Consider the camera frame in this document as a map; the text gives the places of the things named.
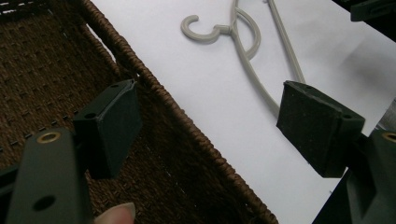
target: fingernail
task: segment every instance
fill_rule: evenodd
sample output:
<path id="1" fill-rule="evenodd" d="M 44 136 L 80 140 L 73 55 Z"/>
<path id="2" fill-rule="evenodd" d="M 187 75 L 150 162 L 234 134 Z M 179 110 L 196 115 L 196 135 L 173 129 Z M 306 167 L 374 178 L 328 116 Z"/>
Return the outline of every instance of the fingernail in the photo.
<path id="1" fill-rule="evenodd" d="M 132 217 L 135 219 L 136 218 L 136 208 L 134 207 L 134 203 L 123 203 L 118 205 L 120 207 L 124 206 L 127 207 L 129 209 L 129 211 L 131 212 Z"/>

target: human hand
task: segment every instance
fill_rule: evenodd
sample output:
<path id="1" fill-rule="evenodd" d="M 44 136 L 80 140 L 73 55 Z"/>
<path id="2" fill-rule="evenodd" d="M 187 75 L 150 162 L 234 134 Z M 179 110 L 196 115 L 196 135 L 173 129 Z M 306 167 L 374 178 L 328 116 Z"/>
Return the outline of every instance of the human hand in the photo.
<path id="1" fill-rule="evenodd" d="M 123 203 L 109 208 L 95 219 L 94 224 L 134 224 L 134 217 L 134 204 Z"/>

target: wicker basket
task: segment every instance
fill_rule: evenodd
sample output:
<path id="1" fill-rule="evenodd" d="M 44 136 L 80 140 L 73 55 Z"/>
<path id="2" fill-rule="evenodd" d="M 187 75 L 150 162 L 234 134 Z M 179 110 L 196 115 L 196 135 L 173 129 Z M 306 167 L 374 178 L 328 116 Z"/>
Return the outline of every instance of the wicker basket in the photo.
<path id="1" fill-rule="evenodd" d="M 118 178 L 89 179 L 96 216 L 134 202 L 136 223 L 277 223 L 86 0 L 0 0 L 0 169 L 19 162 L 33 133 L 73 129 L 84 105 L 127 78 L 137 80 L 144 127 Z"/>

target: metal rivet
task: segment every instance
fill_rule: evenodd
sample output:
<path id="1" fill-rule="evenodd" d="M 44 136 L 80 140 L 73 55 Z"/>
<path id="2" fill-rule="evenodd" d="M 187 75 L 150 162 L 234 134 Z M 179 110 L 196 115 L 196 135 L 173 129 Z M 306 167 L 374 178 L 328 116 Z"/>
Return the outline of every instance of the metal rivet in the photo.
<path id="1" fill-rule="evenodd" d="M 388 141 L 396 143 L 396 133 L 383 133 L 382 136 Z"/>
<path id="2" fill-rule="evenodd" d="M 32 137 L 32 134 L 31 134 L 31 133 L 27 133 L 27 134 L 24 136 L 25 139 L 28 139 L 28 138 L 30 138 L 30 137 Z"/>
<path id="3" fill-rule="evenodd" d="M 52 132 L 52 133 L 44 133 L 37 138 L 37 143 L 47 144 L 58 140 L 61 137 L 61 133 Z"/>
<path id="4" fill-rule="evenodd" d="M 11 145 L 12 147 L 14 147 L 14 146 L 16 146 L 18 143 L 19 143 L 18 141 L 13 141 L 13 142 L 10 143 L 10 145 Z"/>

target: white surface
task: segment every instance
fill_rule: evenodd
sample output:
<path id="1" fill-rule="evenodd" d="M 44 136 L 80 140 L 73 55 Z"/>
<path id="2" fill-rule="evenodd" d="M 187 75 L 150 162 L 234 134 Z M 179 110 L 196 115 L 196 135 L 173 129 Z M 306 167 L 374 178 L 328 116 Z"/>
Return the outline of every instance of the white surface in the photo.
<path id="1" fill-rule="evenodd" d="M 277 216 L 280 223 L 311 223 L 338 179 L 322 179 L 276 128 L 244 73 L 232 39 L 210 45 L 180 31 L 208 34 L 229 25 L 232 1 L 93 0 L 194 123 L 211 139 Z M 368 134 L 396 95 L 396 44 L 331 0 L 276 1 L 307 84 L 363 115 Z M 239 3 L 260 26 L 262 45 L 251 60 L 280 104 L 283 82 L 293 79 L 270 10 L 263 1 Z M 251 33 L 239 23 L 246 49 Z"/>

